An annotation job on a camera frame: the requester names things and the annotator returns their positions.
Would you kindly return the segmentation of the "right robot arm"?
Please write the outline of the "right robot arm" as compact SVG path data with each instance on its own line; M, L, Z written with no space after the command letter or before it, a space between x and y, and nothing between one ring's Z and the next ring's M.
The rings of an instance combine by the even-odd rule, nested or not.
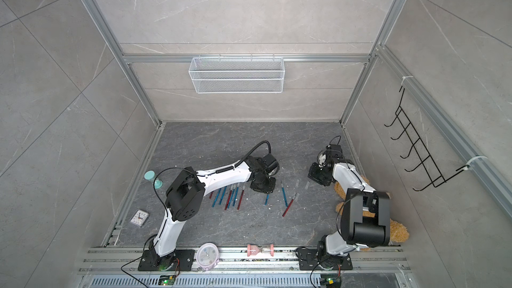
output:
M338 186L345 193L335 220L336 231L318 242L317 258L321 263L389 244L390 198L363 180L355 165L345 158L341 145L327 145L309 168L308 177L324 187Z

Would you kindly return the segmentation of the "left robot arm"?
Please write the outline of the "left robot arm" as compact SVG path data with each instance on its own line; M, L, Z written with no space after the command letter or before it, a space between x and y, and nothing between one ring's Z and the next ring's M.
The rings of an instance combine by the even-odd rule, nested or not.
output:
M152 252L159 258L174 254L185 222L197 215L205 196L246 182L256 192L271 193L279 168L278 161L270 153L263 157L248 155L243 160L210 170L181 168L166 191L164 219L153 240Z

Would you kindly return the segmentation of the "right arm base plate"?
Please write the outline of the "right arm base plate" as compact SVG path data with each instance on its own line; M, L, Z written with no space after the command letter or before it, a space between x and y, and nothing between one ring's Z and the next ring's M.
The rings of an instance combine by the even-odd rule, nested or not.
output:
M349 255L344 257L333 256L329 254L320 255L317 249L299 247L295 250L295 256L299 260L299 269L302 271L350 271L353 269L352 261Z

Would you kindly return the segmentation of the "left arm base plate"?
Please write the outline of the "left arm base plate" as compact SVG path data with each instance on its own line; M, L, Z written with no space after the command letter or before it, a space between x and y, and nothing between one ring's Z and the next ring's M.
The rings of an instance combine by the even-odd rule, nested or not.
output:
M160 257L154 249L143 252L138 271L190 271L195 251L193 249L176 249L173 253Z

